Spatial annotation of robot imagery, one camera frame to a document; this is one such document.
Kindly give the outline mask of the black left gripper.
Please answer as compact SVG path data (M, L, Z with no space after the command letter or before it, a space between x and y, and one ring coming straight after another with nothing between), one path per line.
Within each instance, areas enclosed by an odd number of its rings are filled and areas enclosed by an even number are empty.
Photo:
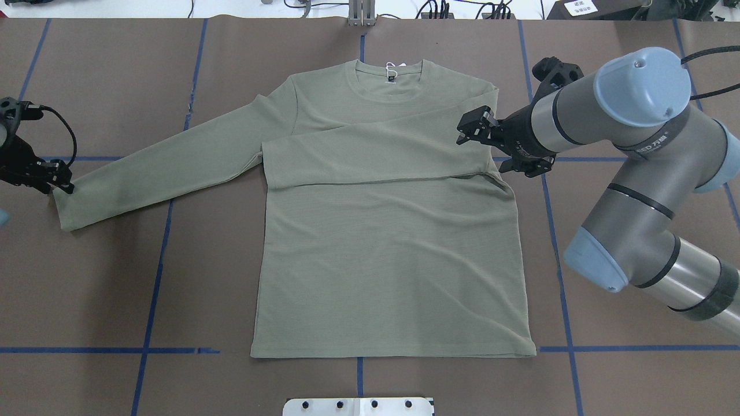
M67 195L76 189L71 182L71 165L61 159L46 161L35 155L32 147L18 135L11 135L2 145L1 179L13 186L56 187Z

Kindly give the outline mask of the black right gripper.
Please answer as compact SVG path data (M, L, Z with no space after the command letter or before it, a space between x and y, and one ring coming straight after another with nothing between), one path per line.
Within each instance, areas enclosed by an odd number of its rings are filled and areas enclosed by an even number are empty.
M491 106L479 106L462 115L457 124L457 145L475 140L492 146L509 156L503 161L500 173L515 171L527 177L541 176L552 170L556 153L537 140L531 121L533 108L520 110L497 119Z

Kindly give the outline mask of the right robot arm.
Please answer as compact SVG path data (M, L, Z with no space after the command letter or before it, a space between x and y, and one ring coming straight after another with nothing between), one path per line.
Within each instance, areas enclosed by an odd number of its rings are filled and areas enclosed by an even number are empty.
M507 118L489 106L463 114L457 144L475 140L508 155L499 170L528 177L558 154L610 142L626 156L564 253L565 263L602 289L633 286L682 317L738 338L738 267L669 231L692 193L738 175L738 139L692 104L685 59L645 47L584 75L544 58L531 101Z

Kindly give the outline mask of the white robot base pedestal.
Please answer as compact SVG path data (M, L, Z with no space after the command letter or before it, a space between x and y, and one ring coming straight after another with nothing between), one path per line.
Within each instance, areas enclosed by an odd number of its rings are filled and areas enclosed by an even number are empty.
M434 415L434 400L424 397L295 398L283 415Z

